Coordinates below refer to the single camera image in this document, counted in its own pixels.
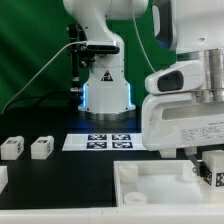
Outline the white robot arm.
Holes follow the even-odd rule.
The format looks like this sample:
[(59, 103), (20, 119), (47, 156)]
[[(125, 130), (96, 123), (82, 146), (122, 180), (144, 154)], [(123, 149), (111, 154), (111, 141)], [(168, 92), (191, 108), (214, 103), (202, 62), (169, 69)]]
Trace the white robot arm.
[(176, 62), (149, 75), (141, 112), (143, 146), (170, 156), (224, 144), (224, 0), (63, 0), (81, 25), (89, 79), (80, 110), (97, 119), (134, 111), (124, 78), (124, 42), (106, 25), (150, 10), (157, 41)]

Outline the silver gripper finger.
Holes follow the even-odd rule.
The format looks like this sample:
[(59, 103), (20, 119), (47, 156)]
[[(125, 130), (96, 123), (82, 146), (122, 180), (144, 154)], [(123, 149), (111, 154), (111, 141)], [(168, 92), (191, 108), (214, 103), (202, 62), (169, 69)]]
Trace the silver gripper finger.
[(196, 157), (193, 154), (187, 154), (187, 157), (192, 162), (196, 175), (198, 177), (202, 177), (203, 176), (202, 164), (196, 159)]

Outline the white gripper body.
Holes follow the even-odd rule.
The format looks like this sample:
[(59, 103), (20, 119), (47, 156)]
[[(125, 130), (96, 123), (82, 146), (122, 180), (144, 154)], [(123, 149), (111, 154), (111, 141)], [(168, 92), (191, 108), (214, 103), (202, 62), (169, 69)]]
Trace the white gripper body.
[(149, 75), (141, 112), (144, 147), (150, 151), (224, 144), (224, 102), (200, 100), (205, 71), (181, 61)]

